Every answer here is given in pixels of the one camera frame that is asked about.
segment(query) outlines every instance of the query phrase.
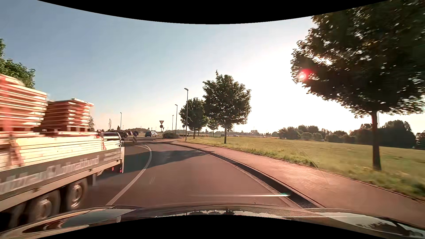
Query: truck wheel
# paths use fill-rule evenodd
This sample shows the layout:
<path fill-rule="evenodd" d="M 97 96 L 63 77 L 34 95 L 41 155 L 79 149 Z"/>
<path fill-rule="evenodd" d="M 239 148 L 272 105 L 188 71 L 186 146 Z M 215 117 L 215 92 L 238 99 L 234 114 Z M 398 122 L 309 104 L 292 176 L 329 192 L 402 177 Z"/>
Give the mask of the truck wheel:
<path fill-rule="evenodd" d="M 88 183 L 86 178 L 68 184 L 65 188 L 62 211 L 68 212 L 78 209 L 86 195 L 87 188 Z"/>
<path fill-rule="evenodd" d="M 42 220 L 59 213 L 60 193 L 55 190 L 32 199 L 26 207 L 27 222 Z"/>

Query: car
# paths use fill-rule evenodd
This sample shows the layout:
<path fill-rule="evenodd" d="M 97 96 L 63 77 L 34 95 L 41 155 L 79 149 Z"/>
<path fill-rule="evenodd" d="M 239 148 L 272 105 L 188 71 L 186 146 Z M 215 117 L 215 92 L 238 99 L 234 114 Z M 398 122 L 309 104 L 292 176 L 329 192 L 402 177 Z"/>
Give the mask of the car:
<path fill-rule="evenodd" d="M 127 138 L 127 136 L 128 136 L 128 134 L 127 133 L 125 133 L 125 132 L 123 132 L 123 131 L 121 131 L 121 130 L 111 130 L 111 131 L 109 131 L 109 132 L 115 132 L 115 133 L 119 133 L 119 135 L 121 136 L 121 138 Z"/>
<path fill-rule="evenodd" d="M 145 137 L 152 137 L 152 136 L 157 137 L 158 136 L 158 134 L 155 131 L 146 131 L 146 133 L 144 135 L 145 135 Z"/>

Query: black border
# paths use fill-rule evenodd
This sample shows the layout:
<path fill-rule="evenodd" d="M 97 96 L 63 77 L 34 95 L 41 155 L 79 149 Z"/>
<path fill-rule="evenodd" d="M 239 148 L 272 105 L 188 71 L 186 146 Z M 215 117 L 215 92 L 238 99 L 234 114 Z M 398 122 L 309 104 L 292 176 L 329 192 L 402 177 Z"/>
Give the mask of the black border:
<path fill-rule="evenodd" d="M 186 24 L 239 24 L 260 23 L 341 11 L 373 3 L 359 1 L 283 1 L 258 5 L 258 2 L 162 2 L 157 6 L 145 1 L 41 1 L 68 8 L 104 15 L 165 23 Z"/>

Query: truck side panel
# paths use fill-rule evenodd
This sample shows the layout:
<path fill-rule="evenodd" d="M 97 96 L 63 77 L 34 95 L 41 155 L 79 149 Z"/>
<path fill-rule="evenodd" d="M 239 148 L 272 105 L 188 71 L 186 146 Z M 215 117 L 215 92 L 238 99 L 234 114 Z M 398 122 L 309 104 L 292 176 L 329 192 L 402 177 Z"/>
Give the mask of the truck side panel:
<path fill-rule="evenodd" d="M 115 148 L 1 171 L 0 204 L 7 198 L 27 191 L 38 190 L 54 181 L 89 171 L 102 165 L 123 163 L 123 152 L 124 148 Z"/>

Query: road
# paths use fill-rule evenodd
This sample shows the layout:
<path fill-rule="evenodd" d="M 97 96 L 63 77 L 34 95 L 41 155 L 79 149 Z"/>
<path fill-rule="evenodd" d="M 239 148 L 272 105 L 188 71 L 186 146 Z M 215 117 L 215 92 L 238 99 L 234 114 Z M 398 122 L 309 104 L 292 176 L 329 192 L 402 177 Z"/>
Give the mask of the road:
<path fill-rule="evenodd" d="M 104 173 L 88 190 L 82 208 L 133 205 L 144 208 L 204 203 L 294 204 L 262 181 L 209 154 L 138 139 L 125 148 L 123 174 Z"/>

